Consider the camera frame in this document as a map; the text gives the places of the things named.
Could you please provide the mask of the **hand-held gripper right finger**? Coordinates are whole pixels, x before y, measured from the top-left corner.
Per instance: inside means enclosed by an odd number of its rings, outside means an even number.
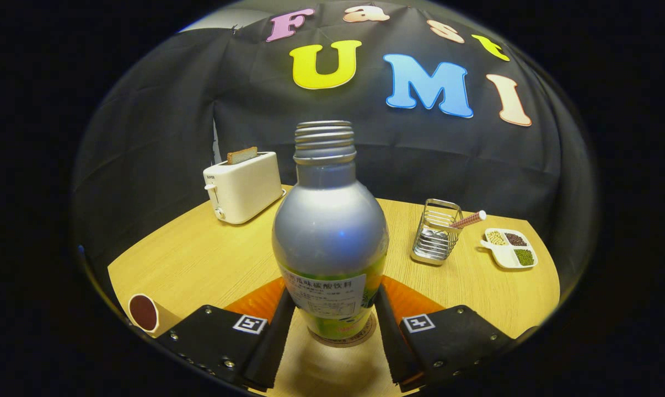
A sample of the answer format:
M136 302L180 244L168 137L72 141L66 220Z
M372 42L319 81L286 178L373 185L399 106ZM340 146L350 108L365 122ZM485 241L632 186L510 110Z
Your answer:
M469 306L445 308L388 276L375 308L390 375L403 391L461 377L516 342Z

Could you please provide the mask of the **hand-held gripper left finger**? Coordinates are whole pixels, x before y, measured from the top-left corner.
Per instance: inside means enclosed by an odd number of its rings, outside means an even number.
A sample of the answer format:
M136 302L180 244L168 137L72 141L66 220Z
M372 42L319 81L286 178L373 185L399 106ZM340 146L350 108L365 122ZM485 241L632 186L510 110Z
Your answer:
M282 277L224 308L202 305L157 341L191 366L234 387L274 387L295 304Z

